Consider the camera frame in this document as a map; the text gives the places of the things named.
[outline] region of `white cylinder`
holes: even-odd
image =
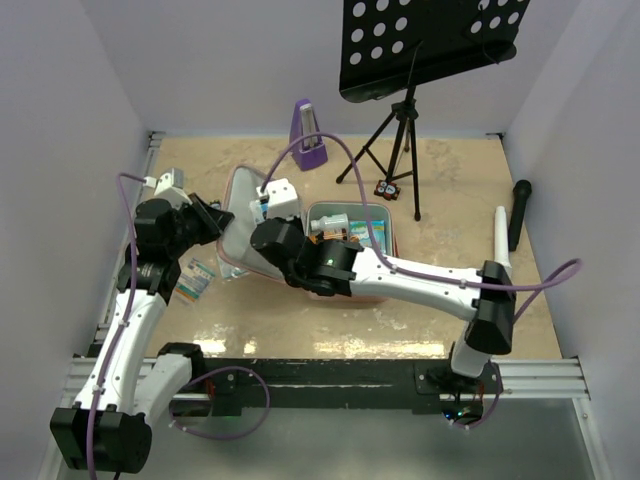
[[[493,259],[501,263],[511,277],[511,262],[509,261],[509,238],[507,233],[507,211],[504,207],[496,208],[496,218],[493,238]]]
[[[311,230],[335,230],[346,229],[349,231],[349,218],[346,213],[322,217],[320,220],[311,220]]]

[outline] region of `music stand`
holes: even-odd
[[[414,218],[420,220],[416,86],[515,57],[514,40],[528,5],[529,0],[344,0],[342,97],[360,103],[407,90],[355,157],[357,162],[367,153],[384,174],[375,195],[395,200],[400,189],[394,182],[412,176]],[[385,169],[370,147],[394,118],[398,129]],[[411,170],[396,175],[405,134]],[[349,163],[336,182],[351,168]]]

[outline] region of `beige table surface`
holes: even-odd
[[[365,138],[346,138],[354,153]],[[393,141],[380,139],[372,150],[388,162]],[[284,138],[166,138],[155,175],[170,167],[185,172],[185,190],[203,199],[222,199],[229,173],[240,163],[266,172]],[[399,256],[448,267],[481,267],[493,258],[495,208],[511,204],[512,181],[502,146],[495,139],[419,139],[422,221],[413,220],[411,178],[400,198],[385,202],[391,209]],[[328,144],[329,161],[301,172],[285,160],[276,172],[291,181],[305,205],[319,200],[358,200],[353,173],[341,185],[335,178],[347,163],[342,150]],[[359,162],[369,194],[380,171],[364,158]],[[404,154],[398,172],[410,168]],[[192,257],[218,271],[214,244],[196,247]],[[526,231],[512,254],[514,283],[539,281]],[[528,294],[520,294],[521,303]],[[207,356],[259,358],[439,358],[446,357],[464,323],[443,312],[398,300],[352,304],[324,302],[307,293],[255,274],[224,280],[219,274],[195,304],[174,294],[147,350],[155,356],[166,342],[195,342]],[[546,299],[541,295],[515,328],[514,358],[560,358]]]

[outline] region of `white tube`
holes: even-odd
[[[507,212],[504,207],[496,208],[493,239],[493,259],[501,263],[511,278],[511,262],[509,261],[509,239],[507,236]]]

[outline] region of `white bottle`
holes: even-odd
[[[349,218],[346,213],[322,217],[320,220],[311,220],[311,230],[335,230],[345,228],[349,231]]]

